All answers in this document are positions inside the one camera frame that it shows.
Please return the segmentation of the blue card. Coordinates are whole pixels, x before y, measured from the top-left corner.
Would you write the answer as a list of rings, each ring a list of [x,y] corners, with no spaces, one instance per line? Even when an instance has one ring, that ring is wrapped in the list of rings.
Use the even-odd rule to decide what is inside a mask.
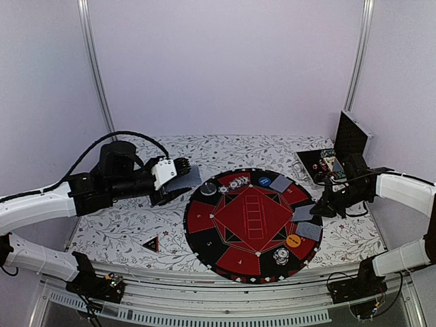
[[[293,183],[292,180],[280,174],[274,181],[271,182],[269,187],[279,193],[283,193]]]
[[[319,241],[322,237],[323,227],[310,223],[308,221],[301,221],[297,224],[296,234],[314,241]]]
[[[314,204],[296,207],[294,212],[293,212],[291,221],[292,222],[300,222],[300,221],[312,220],[313,215],[311,214],[311,209],[313,207],[314,207]]]

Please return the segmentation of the orange big blind button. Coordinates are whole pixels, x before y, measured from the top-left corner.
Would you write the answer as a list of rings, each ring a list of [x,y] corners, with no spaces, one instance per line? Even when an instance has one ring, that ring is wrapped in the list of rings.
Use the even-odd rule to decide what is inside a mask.
[[[296,234],[290,234],[287,238],[286,238],[286,245],[290,248],[297,248],[301,245],[301,238],[299,237],[299,235]]]

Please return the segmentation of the white blue chip stack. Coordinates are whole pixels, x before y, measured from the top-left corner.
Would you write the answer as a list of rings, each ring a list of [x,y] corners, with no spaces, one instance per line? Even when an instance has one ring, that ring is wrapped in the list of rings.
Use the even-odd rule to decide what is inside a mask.
[[[289,262],[290,251],[285,247],[281,247],[276,249],[272,256],[277,265],[285,266]]]

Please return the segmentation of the blue small blind button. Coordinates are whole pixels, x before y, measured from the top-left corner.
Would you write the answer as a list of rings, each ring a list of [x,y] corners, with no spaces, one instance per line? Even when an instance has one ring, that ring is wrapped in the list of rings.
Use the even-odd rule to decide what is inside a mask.
[[[268,177],[262,176],[259,178],[258,183],[263,187],[268,187],[272,183],[272,181]]]

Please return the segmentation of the blue playing card deck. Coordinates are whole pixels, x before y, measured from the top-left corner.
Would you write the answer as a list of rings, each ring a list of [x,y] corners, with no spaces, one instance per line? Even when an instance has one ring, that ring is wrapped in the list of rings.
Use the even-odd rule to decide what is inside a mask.
[[[163,186],[164,191],[178,191],[184,188],[192,188],[202,184],[200,169],[198,165],[192,165],[188,174],[176,177]]]

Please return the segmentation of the black dealer button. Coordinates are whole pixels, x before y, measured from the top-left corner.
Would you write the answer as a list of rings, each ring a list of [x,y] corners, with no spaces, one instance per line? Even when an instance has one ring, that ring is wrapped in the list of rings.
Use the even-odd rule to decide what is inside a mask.
[[[217,193],[217,186],[212,182],[205,182],[200,186],[200,193],[203,196],[213,196]]]

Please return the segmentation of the white blue chip row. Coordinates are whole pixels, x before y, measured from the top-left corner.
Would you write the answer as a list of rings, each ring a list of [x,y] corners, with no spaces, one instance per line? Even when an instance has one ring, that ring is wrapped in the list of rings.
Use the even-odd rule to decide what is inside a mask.
[[[220,193],[227,193],[235,189],[244,187],[250,183],[250,178],[248,176],[240,176],[231,180],[227,185],[222,185],[218,188]]]

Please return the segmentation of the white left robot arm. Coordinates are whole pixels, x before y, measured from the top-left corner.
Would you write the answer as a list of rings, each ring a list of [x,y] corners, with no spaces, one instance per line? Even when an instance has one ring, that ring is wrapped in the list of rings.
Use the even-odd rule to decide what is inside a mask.
[[[24,268],[75,283],[87,296],[102,288],[89,258],[31,243],[14,230],[51,219],[81,217],[110,208],[118,200],[146,196],[152,206],[173,201],[187,188],[167,191],[169,182],[191,170],[186,158],[168,155],[142,161],[134,144],[115,141],[101,147],[96,166],[72,174],[59,185],[1,199],[1,267]]]

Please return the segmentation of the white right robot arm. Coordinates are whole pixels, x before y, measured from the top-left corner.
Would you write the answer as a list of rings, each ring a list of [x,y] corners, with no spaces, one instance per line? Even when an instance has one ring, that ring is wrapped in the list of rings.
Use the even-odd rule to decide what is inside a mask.
[[[322,196],[311,214],[344,217],[347,208],[372,203],[372,213],[392,247],[361,261],[352,283],[355,295],[368,296],[389,274],[434,265],[435,184],[391,168],[369,168],[360,154],[346,157],[343,168],[343,188],[334,189],[325,178]]]

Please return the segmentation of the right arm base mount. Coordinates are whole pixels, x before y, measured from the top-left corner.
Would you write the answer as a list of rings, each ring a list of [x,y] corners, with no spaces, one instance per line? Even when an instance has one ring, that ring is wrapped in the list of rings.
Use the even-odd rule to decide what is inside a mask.
[[[334,304],[349,303],[351,314],[359,320],[368,320],[379,311],[388,290],[382,280],[361,282],[356,278],[328,281],[327,290]]]

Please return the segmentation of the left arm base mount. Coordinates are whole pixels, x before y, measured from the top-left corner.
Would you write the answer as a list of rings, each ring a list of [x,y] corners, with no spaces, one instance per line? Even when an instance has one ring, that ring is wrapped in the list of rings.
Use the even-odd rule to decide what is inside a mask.
[[[72,281],[66,283],[65,289],[84,298],[120,304],[125,283],[122,275],[113,272],[104,277],[98,277],[94,272],[79,272]]]

